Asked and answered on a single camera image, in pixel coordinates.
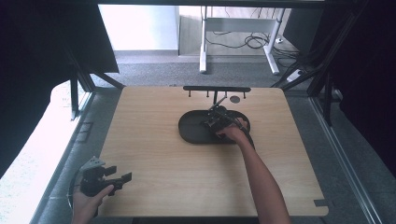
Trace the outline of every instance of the black cloth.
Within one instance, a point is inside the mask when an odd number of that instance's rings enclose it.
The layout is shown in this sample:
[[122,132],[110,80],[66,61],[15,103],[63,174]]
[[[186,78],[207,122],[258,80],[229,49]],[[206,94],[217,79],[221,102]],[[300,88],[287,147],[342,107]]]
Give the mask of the black cloth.
[[76,64],[87,74],[119,71],[98,6],[0,1],[0,176]]
[[332,74],[344,96],[341,109],[396,176],[396,24],[384,2],[368,1]]

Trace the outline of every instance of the metal frame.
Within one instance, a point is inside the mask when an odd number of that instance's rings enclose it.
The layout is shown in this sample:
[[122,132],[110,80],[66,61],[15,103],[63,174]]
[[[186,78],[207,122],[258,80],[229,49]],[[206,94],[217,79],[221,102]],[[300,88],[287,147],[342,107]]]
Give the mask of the metal frame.
[[206,32],[219,31],[219,32],[256,32],[256,33],[271,33],[270,42],[268,46],[264,46],[265,56],[270,64],[271,70],[274,75],[279,74],[276,61],[272,55],[272,49],[275,44],[277,32],[279,31],[282,18],[285,13],[285,8],[281,8],[276,20],[272,19],[237,19],[237,18],[208,18],[207,6],[204,9],[202,17],[202,40],[200,50],[200,73],[206,72]]

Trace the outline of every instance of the wall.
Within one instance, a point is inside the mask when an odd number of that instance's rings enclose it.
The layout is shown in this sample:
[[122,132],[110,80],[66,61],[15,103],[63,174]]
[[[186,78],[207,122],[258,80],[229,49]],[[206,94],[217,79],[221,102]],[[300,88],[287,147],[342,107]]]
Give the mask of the wall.
[[178,7],[99,5],[114,50],[177,49]]

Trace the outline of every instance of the wooden table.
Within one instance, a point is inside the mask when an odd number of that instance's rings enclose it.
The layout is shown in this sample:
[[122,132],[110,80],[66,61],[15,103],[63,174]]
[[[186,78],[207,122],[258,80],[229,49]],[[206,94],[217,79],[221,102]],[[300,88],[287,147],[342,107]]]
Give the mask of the wooden table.
[[[257,152],[280,186],[291,216],[325,216],[310,160],[284,93],[252,89],[241,102],[221,103],[245,114]],[[205,91],[191,97],[180,87],[127,87],[109,128],[101,159],[132,182],[100,206],[103,217],[257,216],[245,164],[237,145],[194,145],[178,133],[180,117],[208,109]]]

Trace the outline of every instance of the gray floor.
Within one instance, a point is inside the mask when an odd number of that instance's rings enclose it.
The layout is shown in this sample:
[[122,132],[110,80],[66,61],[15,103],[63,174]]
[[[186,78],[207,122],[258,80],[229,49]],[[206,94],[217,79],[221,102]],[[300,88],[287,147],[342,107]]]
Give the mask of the gray floor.
[[[263,57],[211,57],[208,74],[199,74],[197,57],[173,51],[118,52],[119,74],[109,74],[128,86],[218,85],[269,87],[279,77],[271,74]],[[32,223],[70,223],[66,200],[76,169],[92,156],[100,156],[117,106],[120,90],[93,77],[98,86],[64,157],[52,178]],[[286,92],[290,110],[329,206],[326,217],[293,217],[293,223],[369,223],[345,172],[336,159],[311,101],[305,94],[309,80]],[[396,223],[396,181],[359,132],[332,104],[332,123],[353,167],[375,203],[383,223]],[[131,217],[97,217],[94,223],[132,223]],[[255,218],[142,218],[140,223],[257,223]]]

